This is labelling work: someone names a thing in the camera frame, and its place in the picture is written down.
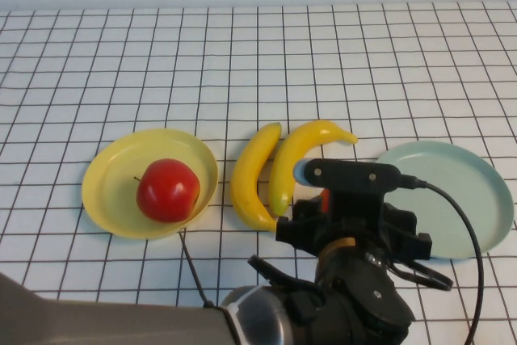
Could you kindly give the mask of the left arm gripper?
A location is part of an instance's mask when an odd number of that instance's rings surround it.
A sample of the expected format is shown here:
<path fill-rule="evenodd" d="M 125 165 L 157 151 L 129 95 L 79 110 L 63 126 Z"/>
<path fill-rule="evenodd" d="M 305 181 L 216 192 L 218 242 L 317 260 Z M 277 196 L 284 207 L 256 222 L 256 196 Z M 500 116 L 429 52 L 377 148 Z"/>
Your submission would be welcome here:
<path fill-rule="evenodd" d="M 313 256 L 318 256 L 333 242 L 353 238 L 358 244 L 371 244 L 382 249 L 396 260 L 428 260 L 431 257 L 431 237 L 416 232 L 417 217 L 411 211 L 384 203 L 380 229 L 371 231 L 361 223 L 328 223 L 318 217 L 322 205 L 322 196 L 298 200 L 293 205 L 293 220 L 281 217 L 277 221 L 275 240 Z"/>

